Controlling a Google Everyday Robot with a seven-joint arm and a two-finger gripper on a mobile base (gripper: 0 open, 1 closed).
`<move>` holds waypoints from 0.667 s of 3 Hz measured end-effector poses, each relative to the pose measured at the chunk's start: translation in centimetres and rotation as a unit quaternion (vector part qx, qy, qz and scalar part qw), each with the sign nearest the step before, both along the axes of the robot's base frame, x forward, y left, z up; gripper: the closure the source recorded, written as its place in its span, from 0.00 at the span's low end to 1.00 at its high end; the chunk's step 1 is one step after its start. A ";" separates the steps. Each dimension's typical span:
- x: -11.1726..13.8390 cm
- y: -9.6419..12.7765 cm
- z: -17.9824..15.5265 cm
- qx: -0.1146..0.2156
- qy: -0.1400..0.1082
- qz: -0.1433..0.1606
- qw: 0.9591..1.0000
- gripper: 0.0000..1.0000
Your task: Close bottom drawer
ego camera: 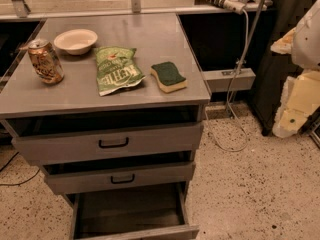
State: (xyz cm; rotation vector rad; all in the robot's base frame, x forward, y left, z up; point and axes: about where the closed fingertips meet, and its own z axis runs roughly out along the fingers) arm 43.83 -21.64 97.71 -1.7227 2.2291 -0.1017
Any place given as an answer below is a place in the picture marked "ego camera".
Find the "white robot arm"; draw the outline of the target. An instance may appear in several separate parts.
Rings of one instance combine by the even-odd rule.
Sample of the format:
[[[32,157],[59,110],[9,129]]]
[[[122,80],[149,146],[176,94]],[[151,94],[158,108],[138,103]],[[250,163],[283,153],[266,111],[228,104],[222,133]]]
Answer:
[[[286,79],[272,128],[275,136],[287,138],[296,134],[320,107],[320,0],[271,45],[271,51],[290,54],[292,62],[303,69],[298,77]]]

